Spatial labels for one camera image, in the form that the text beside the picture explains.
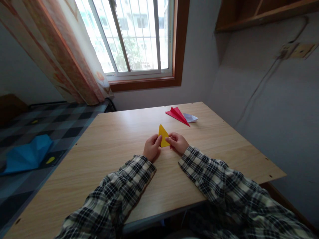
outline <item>wall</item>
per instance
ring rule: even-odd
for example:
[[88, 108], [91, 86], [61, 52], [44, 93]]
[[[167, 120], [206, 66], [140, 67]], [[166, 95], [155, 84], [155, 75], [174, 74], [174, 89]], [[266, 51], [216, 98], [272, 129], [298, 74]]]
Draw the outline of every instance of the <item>wall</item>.
[[[297, 42], [319, 43], [319, 13]], [[302, 18], [234, 32], [207, 104], [235, 126], [245, 104], [274, 62], [282, 44], [294, 39]], [[261, 84], [235, 129], [287, 173], [274, 186], [319, 228], [319, 48], [307, 60], [282, 61]]]
[[207, 99], [229, 34], [213, 32], [219, 1], [191, 0], [188, 15], [182, 86], [114, 93], [118, 110], [183, 104]]
[[27, 105], [64, 101], [49, 79], [0, 23], [0, 92]]

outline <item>wooden table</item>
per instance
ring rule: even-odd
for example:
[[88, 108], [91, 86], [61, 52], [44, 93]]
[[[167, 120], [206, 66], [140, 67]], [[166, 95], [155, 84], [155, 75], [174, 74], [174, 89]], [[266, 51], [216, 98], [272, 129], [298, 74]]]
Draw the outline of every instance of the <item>wooden table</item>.
[[[182, 134], [209, 157], [224, 160], [257, 183], [286, 174], [231, 128], [204, 103], [174, 105], [199, 117], [187, 125], [165, 114], [171, 106], [99, 114], [7, 233], [7, 238], [52, 238], [66, 216], [80, 208], [87, 195], [158, 133]], [[205, 200], [178, 165], [179, 156], [161, 149], [157, 172], [126, 223]]]

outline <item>checkered blanket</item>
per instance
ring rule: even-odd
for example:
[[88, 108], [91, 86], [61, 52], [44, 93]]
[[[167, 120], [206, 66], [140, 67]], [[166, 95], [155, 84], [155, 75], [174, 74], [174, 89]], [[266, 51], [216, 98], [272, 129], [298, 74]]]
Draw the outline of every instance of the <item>checkered blanket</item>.
[[94, 118], [104, 113], [108, 101], [97, 106], [57, 104], [39, 106], [13, 119], [0, 129], [0, 172], [6, 168], [6, 154], [27, 144], [35, 136], [47, 134], [53, 146], [38, 169], [0, 177], [0, 238], [17, 220], [34, 195]]

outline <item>orange curtain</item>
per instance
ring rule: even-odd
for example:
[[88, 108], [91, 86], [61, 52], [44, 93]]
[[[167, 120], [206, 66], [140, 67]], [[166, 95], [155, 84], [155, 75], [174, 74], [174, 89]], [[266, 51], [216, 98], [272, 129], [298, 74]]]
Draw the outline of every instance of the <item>orange curtain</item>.
[[75, 0], [0, 0], [0, 22], [65, 100], [113, 95]]

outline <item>hand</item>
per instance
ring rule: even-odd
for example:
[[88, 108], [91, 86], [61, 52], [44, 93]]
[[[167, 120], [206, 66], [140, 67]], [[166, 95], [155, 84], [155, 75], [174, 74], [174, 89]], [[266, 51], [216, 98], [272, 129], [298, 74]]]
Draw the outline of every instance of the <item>hand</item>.
[[147, 157], [147, 159], [153, 163], [155, 162], [155, 156], [159, 151], [159, 146], [162, 141], [162, 136], [158, 134], [154, 134], [145, 142], [143, 155]]
[[171, 145], [171, 148], [174, 148], [180, 154], [184, 154], [189, 146], [186, 139], [175, 132], [170, 133], [168, 136], [169, 138], [165, 138], [165, 140]]

